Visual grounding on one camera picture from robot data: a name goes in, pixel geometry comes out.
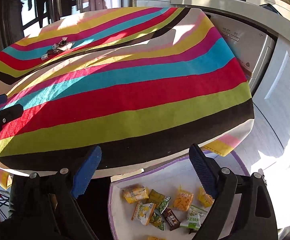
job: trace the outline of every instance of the silver bolt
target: silver bolt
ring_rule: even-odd
[[[254,177],[257,178],[257,179],[260,179],[262,176],[258,172],[255,172],[254,173]]]
[[[229,174],[230,170],[228,168],[222,168],[222,173]]]
[[[63,168],[60,170],[60,173],[61,174],[66,174],[68,172],[68,169],[67,168]]]
[[[31,179],[36,178],[36,176],[37,176],[37,173],[36,173],[36,172],[32,172],[32,173],[29,175],[29,177],[30,177]]]

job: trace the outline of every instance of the magenta stripe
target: magenta stripe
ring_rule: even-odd
[[[177,55],[171,55],[171,56],[163,56],[163,57],[157,57],[153,58],[152,61],[154,64],[168,64],[168,63],[175,63],[179,61],[189,61],[193,60],[194,58],[197,58],[201,55],[204,55],[207,53],[211,47],[215,44],[216,41],[218,41],[221,38],[221,35],[219,34],[218,30],[215,27],[211,27],[208,31],[205,38],[195,46],[191,47],[190,49],[186,50],[185,52]],[[113,63],[107,63],[103,65],[98,65],[94,67],[84,68],[80,70],[76,70],[73,72],[69,72],[51,79],[48,79],[46,81],[43,81],[37,85],[34,85],[30,88],[27,88],[18,94],[13,95],[10,97],[6,104],[9,104],[15,100],[18,100],[19,98],[29,94],[33,93],[35,91],[38,91],[40,89],[49,87],[54,84],[58,84],[61,82],[64,82],[66,80],[71,80],[74,78],[87,76],[92,73],[100,73],[115,69],[122,69],[122,68],[128,68],[128,67],[136,67],[136,66],[143,66],[148,64],[147,58],[141,58],[141,59],[135,59],[135,60],[129,60],[124,62],[113,62]]]
[[[94,28],[87,29],[87,30],[84,30],[84,31],[81,31],[81,32],[75,33],[75,34],[69,34],[69,35],[66,35],[66,36],[68,38],[68,41],[78,41],[78,40],[81,40],[83,38],[92,36],[92,35],[100,32],[102,30],[105,30],[105,29],[108,29],[108,28],[110,28],[112,26],[115,26],[117,24],[120,24],[120,23],[129,21],[129,20],[135,19],[137,17],[141,17],[141,16],[146,15],[146,14],[157,12],[157,11],[159,11],[161,9],[162,8],[147,8],[147,9],[144,9],[144,10],[140,10],[140,11],[137,11],[137,12],[133,12],[133,13],[130,13],[130,14],[115,18],[115,19],[110,20],[110,21],[108,21],[106,23],[98,25],[98,26],[96,26]],[[43,40],[43,41],[38,41],[38,42],[35,42],[35,43],[32,43],[32,44],[29,44],[27,46],[21,46],[21,45],[18,45],[16,43],[14,43],[14,44],[11,45],[11,47],[14,48],[14,49],[17,49],[19,51],[30,51],[30,50],[33,50],[33,49],[43,48],[43,47],[46,47],[46,46],[51,46],[54,43],[58,43],[62,37],[63,36],[53,37],[53,38],[50,38],[50,39],[46,39],[46,40]]]

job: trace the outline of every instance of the red stripe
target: red stripe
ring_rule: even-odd
[[[107,37],[104,37],[102,39],[99,39],[97,41],[94,41],[92,43],[89,43],[89,44],[86,44],[84,46],[80,46],[80,47],[76,47],[74,49],[69,49],[69,50],[66,50],[64,52],[62,52],[61,54],[58,54],[57,56],[60,57],[60,56],[65,56],[66,54],[69,54],[71,52],[75,52],[75,51],[78,51],[78,50],[82,50],[82,49],[87,49],[87,48],[91,48],[91,47],[95,47],[95,46],[99,46],[99,45],[103,45],[103,44],[106,44],[106,43],[109,43],[109,42],[112,42],[112,41],[117,41],[117,40],[120,40],[124,37],[127,37],[127,36],[130,36],[130,35],[133,35],[135,33],[138,33],[140,31],[143,31],[151,26],[154,26],[162,21],[164,21],[165,19],[167,19],[170,15],[173,14],[173,12],[176,10],[177,8],[170,8],[168,9],[165,13],[163,13],[162,15],[159,15],[147,22],[144,22],[144,23],[141,23],[141,24],[138,24],[136,26],[133,26],[131,28],[128,28],[128,29],[125,29],[125,30],[122,30],[118,33],[114,33],[110,36],[107,36]],[[4,62],[6,65],[10,66],[11,68],[13,69],[16,69],[16,70],[27,70],[27,69],[30,69],[30,68],[33,68],[37,65],[40,65],[41,63],[43,63],[44,61],[41,60],[41,58],[36,58],[36,59],[29,59],[29,60],[19,60],[19,59],[16,59],[10,55],[8,55],[7,53],[5,52],[0,52],[0,61]]]
[[[25,110],[20,119],[4,127],[0,140],[41,128],[214,94],[233,89],[245,81],[239,63],[233,58],[223,68],[211,73],[116,85],[80,93]]]
[[[87,29],[87,30],[84,30],[84,31],[81,31],[81,32],[75,33],[75,34],[69,34],[69,35],[67,35],[67,38],[68,38],[68,41],[79,41],[81,39],[84,39],[86,37],[92,36],[95,33],[101,32],[101,31],[103,31],[105,29],[108,29],[108,28],[110,28],[112,26],[115,26],[117,24],[129,21],[129,20],[134,19],[134,18],[138,18],[138,17],[144,16],[146,14],[151,14],[151,13],[157,12],[159,10],[161,10],[161,8],[155,8],[155,7],[154,8],[145,8],[143,10],[140,10],[140,11],[137,11],[137,12],[133,12],[133,13],[130,13],[130,14],[115,18],[115,19],[110,20],[108,22],[105,22],[105,23],[103,23],[101,25],[98,25],[98,26],[96,26],[94,28]],[[42,47],[46,47],[46,46],[51,46],[54,43],[58,43],[62,39],[62,37],[64,37],[64,36],[53,37],[53,38],[50,38],[50,39],[46,39],[46,40],[43,40],[43,41],[38,41],[38,42],[35,42],[35,43],[32,43],[32,44],[29,44],[27,46],[21,46],[21,45],[18,45],[16,43],[14,43],[14,44],[11,45],[11,47],[13,47],[13,48],[15,48],[17,50],[21,50],[21,51],[30,51],[30,50],[33,50],[33,49],[42,48]]]
[[[182,59],[183,61],[192,60],[194,58],[197,58],[207,53],[219,38],[221,38],[221,35],[219,34],[218,30],[215,27],[212,27],[206,34],[205,38],[200,43],[196,44],[194,47],[178,55],[157,57],[153,61],[155,64],[166,64],[166,63],[174,63],[174,62],[180,61],[180,59]],[[70,73],[66,73],[66,74],[48,79],[37,85],[24,89],[18,94],[15,94],[12,97],[10,97],[8,101],[6,102],[6,104],[1,105],[0,107],[3,107],[15,100],[18,100],[19,98],[24,97],[27,94],[33,93],[35,91],[51,86],[53,84],[64,82],[66,80],[70,80],[70,79],[78,78],[82,76],[87,76],[93,73],[100,73],[104,71],[110,71],[110,70],[127,68],[127,67],[143,66],[147,64],[148,64],[148,59],[141,58],[141,59],[136,59],[136,60],[128,60],[124,62],[113,62],[113,63],[103,64],[103,65],[98,65],[95,67],[89,67],[89,68],[76,70]]]

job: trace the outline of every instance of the tablecloth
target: tablecloth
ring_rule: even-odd
[[[63,37],[72,48],[42,60]],[[100,169],[192,143],[225,156],[254,119],[238,61],[197,8],[106,9],[50,24],[0,52],[2,93],[0,110],[24,107],[0,132],[0,169],[12,173],[57,171],[92,145]]]

